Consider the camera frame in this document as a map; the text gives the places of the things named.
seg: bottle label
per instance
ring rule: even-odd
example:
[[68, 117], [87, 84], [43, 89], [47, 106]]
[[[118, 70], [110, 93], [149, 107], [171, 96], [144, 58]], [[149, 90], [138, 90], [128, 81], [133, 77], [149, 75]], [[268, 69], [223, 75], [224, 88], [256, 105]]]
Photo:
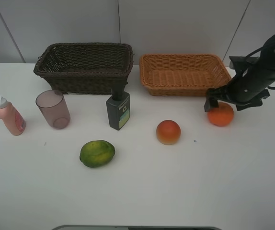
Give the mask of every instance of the bottle label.
[[119, 128], [123, 127], [124, 124], [129, 120], [130, 118], [130, 103], [129, 98], [124, 101], [119, 107]]
[[22, 132], [26, 126], [26, 122], [24, 121], [23, 117], [19, 114], [17, 110], [15, 112], [15, 124], [20, 132]]

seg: pink bottle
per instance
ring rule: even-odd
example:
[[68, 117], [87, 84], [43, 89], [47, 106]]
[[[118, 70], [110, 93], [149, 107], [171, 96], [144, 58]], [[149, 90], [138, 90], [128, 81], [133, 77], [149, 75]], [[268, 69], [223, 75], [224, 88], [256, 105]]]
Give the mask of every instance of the pink bottle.
[[0, 119], [3, 120], [10, 133], [15, 136], [22, 134], [26, 128], [26, 122], [23, 117], [11, 102], [8, 102], [2, 96], [0, 96]]

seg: white bottle cap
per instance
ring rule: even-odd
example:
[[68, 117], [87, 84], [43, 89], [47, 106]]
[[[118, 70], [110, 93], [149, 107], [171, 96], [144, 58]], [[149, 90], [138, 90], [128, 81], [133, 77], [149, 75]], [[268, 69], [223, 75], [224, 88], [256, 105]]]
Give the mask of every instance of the white bottle cap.
[[7, 107], [8, 101], [0, 95], [0, 109]]

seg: wicker basket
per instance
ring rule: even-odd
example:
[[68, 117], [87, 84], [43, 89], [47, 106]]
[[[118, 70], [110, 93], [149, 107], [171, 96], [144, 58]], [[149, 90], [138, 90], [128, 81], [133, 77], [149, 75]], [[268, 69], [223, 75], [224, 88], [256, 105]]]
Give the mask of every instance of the wicker basket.
[[127, 80], [133, 66], [130, 45], [57, 43], [49, 46], [34, 73], [64, 94], [111, 94], [115, 81]]
[[145, 54], [139, 65], [142, 84], [154, 96], [205, 96], [231, 79], [212, 54]]

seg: green lime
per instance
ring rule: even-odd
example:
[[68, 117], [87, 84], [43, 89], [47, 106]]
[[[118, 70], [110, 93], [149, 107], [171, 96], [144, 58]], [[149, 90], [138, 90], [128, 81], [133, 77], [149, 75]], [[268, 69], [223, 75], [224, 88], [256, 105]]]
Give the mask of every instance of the green lime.
[[105, 140], [94, 140], [83, 145], [80, 161], [90, 168], [96, 168], [109, 163], [115, 154], [115, 148]]

